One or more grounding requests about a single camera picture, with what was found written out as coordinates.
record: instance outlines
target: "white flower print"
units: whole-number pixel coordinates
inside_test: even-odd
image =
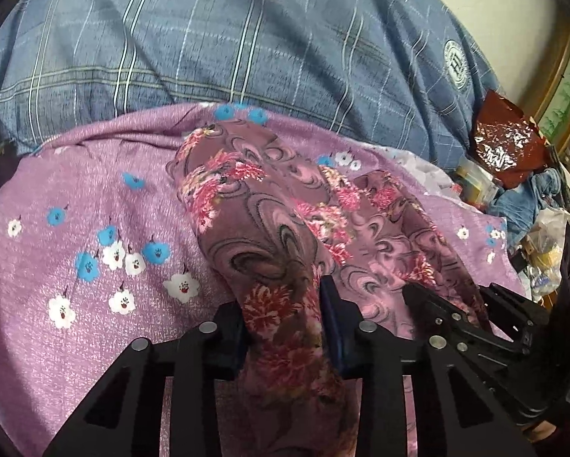
[[[168,294],[177,299],[182,304],[187,303],[191,298],[199,294],[200,283],[187,272],[181,275],[174,274],[170,280],[163,281],[162,285],[167,289]]]
[[[456,235],[461,240],[466,241],[467,239],[469,239],[469,230],[467,229],[467,227],[460,227]]]
[[[103,248],[102,261],[109,266],[110,270],[115,271],[118,268],[122,268],[124,256],[126,256],[126,251],[122,241],[115,241],[113,244]]]
[[[118,290],[113,297],[109,298],[107,304],[112,313],[128,314],[136,309],[134,297],[128,289]]]
[[[351,155],[351,153],[346,153],[344,151],[341,151],[339,153],[336,153],[336,156],[334,156],[334,161],[338,163],[338,165],[340,165],[341,167],[346,167],[349,166],[353,161],[353,156]]]
[[[138,252],[127,254],[124,258],[124,269],[128,276],[140,275],[146,270],[146,261]]]
[[[12,238],[16,237],[22,232],[21,220],[14,219],[8,222],[8,235]]]
[[[58,329],[69,329],[71,323],[75,321],[75,311],[71,308],[71,302],[61,294],[48,301],[48,316]]]

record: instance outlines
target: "blue flower print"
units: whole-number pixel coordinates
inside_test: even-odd
[[[130,187],[132,190],[139,190],[142,189],[146,182],[141,180],[139,177],[135,177],[128,172],[122,174],[122,178],[124,179],[124,183]]]
[[[168,244],[150,241],[141,250],[143,257],[152,264],[162,264],[170,256]]]
[[[230,120],[234,118],[234,106],[232,105],[221,105],[218,106],[216,111],[213,113],[217,120]]]
[[[65,209],[63,208],[52,208],[48,216],[46,217],[48,224],[53,227],[58,227],[61,223],[65,221]]]
[[[115,236],[117,233],[118,231],[113,225],[105,227],[100,232],[97,232],[98,243],[104,245],[105,247],[113,244],[115,242]]]
[[[332,158],[330,156],[327,155],[321,155],[320,157],[317,158],[317,165],[325,165],[328,166],[330,168],[334,168],[335,163],[334,160],[332,160]]]
[[[91,282],[98,278],[98,262],[87,252],[81,252],[75,259],[75,268],[78,278],[87,282]]]
[[[255,108],[247,114],[247,118],[255,123],[263,125],[268,120],[268,115],[266,115],[266,112],[263,109]]]

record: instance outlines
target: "metal screw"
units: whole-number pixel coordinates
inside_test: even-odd
[[[434,348],[444,348],[447,342],[444,337],[440,337],[439,335],[433,335],[429,338],[429,345]]]
[[[372,333],[376,331],[377,328],[378,325],[376,325],[376,323],[367,319],[364,319],[361,323],[359,323],[359,329],[361,331],[365,331],[366,333]]]
[[[133,343],[131,343],[131,348],[137,352],[141,352],[142,350],[145,350],[149,344],[150,341],[147,338],[135,338],[135,340],[133,340]]]
[[[199,330],[201,333],[213,333],[214,331],[217,331],[217,323],[214,323],[213,321],[205,321],[200,324]]]

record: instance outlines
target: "pink floral cloth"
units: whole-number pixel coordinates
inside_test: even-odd
[[[490,328],[459,256],[388,171],[348,180],[244,120],[197,129],[167,171],[254,339],[240,383],[260,452],[354,453],[358,400],[323,352],[321,275],[401,337],[414,337],[401,293],[407,282]]]
[[[209,144],[213,149],[209,152],[206,143],[210,139],[205,134],[210,132],[206,130],[211,123],[225,120],[225,113],[228,118],[262,122],[266,130],[239,123],[242,135],[236,140],[231,133],[227,136],[231,146],[213,149]],[[261,137],[272,136],[270,132],[276,133],[281,142]],[[232,171],[228,177],[240,184],[241,191],[251,187],[256,198],[259,193],[270,196],[265,196],[262,204],[254,203],[257,210],[250,211],[247,206],[253,201],[247,203],[243,192],[226,198],[220,180],[214,197],[209,197],[216,186],[207,186],[211,190],[199,198],[198,204],[204,200],[210,206],[197,205],[195,210],[199,214],[209,210],[204,223],[207,228],[201,234],[196,218],[184,215],[173,179],[164,171],[183,137],[188,139],[189,157],[179,154],[187,161],[175,171],[178,184],[223,149],[226,154],[243,153],[237,161],[251,165],[248,170],[259,167],[266,176],[259,181],[249,171],[237,175],[235,161],[218,171]],[[193,149],[197,141],[201,151]],[[316,161],[320,167],[307,160]],[[344,177],[338,179],[336,189],[331,189],[328,179],[338,177],[334,170]],[[391,174],[392,183],[376,175],[386,172]],[[367,187],[362,183],[365,180],[371,181]],[[366,191],[357,190],[361,187],[368,189],[376,204],[386,208],[388,217],[368,205]],[[274,323],[278,323],[271,338],[258,342],[263,350],[255,349],[255,358],[265,356],[264,367],[272,370],[270,352],[276,353],[278,345],[302,342],[300,348],[287,350],[285,357],[272,357],[282,362],[274,379],[281,383],[286,378],[295,386],[302,375],[308,373],[309,378],[304,378],[306,391],[284,385],[279,392],[258,384],[254,392],[251,375],[259,376],[266,370],[261,363],[259,367],[249,363],[242,386],[216,383],[224,457],[259,457],[278,448],[283,449],[273,453],[278,457],[321,454],[319,450],[304,449],[324,449],[324,455],[334,455],[337,450],[345,453],[347,446],[350,449],[354,445],[358,403],[354,389],[358,384],[353,383],[344,392],[331,389],[331,393],[349,397],[350,401],[338,398],[330,405],[333,398],[316,393],[324,390],[323,383],[330,390],[329,382],[338,380],[324,369],[322,360],[312,358],[312,369],[307,370],[290,372],[284,367],[285,358],[291,366],[293,361],[303,360],[303,355],[319,355],[319,350],[305,343],[317,338],[312,336],[311,296],[304,293],[306,302],[304,298],[301,302],[289,299],[283,304],[291,292],[281,287],[285,284],[274,262],[284,251],[279,254],[272,249],[284,245],[287,256],[303,256],[299,262],[287,258],[288,275],[299,273],[311,280],[315,271],[333,269],[341,294],[356,301],[366,319],[378,321],[401,336],[411,336],[414,330],[399,294],[400,278],[426,278],[424,263],[428,262],[437,286],[443,280],[448,293],[451,288],[459,290],[460,285],[451,280],[461,283],[467,274],[462,271],[449,275],[444,269],[461,269],[452,249],[475,283],[489,285],[494,281],[520,293],[521,283],[505,249],[505,221],[428,190],[393,160],[390,149],[244,105],[197,103],[156,108],[80,126],[50,141],[36,155],[24,158],[15,176],[0,189],[0,423],[22,455],[40,457],[88,390],[134,338],[145,336],[153,343],[175,339],[213,318],[220,304],[234,300],[234,291],[242,304],[249,296],[246,314],[249,321],[253,318],[250,329],[261,331],[263,323],[274,329]],[[402,202],[409,202],[408,207],[399,208],[399,194]],[[415,208],[417,203],[410,194],[435,223],[433,230],[439,229],[452,249],[442,245],[438,234],[427,233],[422,214],[417,214],[420,206]],[[359,210],[353,211],[357,196]],[[287,211],[277,217],[274,211],[265,209],[270,198],[275,201],[274,208],[297,209],[296,221],[303,221],[310,234],[300,233],[298,227],[287,223]],[[320,203],[340,208],[346,225],[335,211]],[[266,230],[266,222],[281,219],[284,227],[279,223],[278,229],[284,232]],[[343,226],[348,237],[337,228]],[[285,227],[292,232],[285,232]],[[251,271],[231,273],[228,267],[232,264],[206,258],[211,254],[219,257],[217,246],[229,245],[228,239],[240,235],[251,239],[248,246],[252,252],[249,258],[239,255],[234,264],[237,269],[246,267]],[[207,247],[210,242],[206,239],[215,242],[214,250]],[[360,247],[363,239],[368,242],[365,248]],[[254,250],[258,247],[263,249],[260,257],[269,254],[264,261],[251,259],[258,254]],[[415,261],[406,257],[408,250]],[[340,265],[338,259],[344,259],[344,264]],[[244,274],[248,278],[240,287],[229,286],[224,280],[224,276]],[[281,304],[286,307],[284,313],[274,313]],[[299,329],[294,317],[300,320]],[[298,333],[307,329],[309,335]],[[317,368],[323,374],[315,382],[313,370]],[[282,395],[286,389],[289,398]],[[414,457],[415,414],[412,385],[407,379],[405,390],[408,448]],[[241,404],[241,392],[246,393],[248,411]],[[167,390],[161,456],[168,455],[168,394]],[[265,450],[263,454],[257,450],[258,443]]]

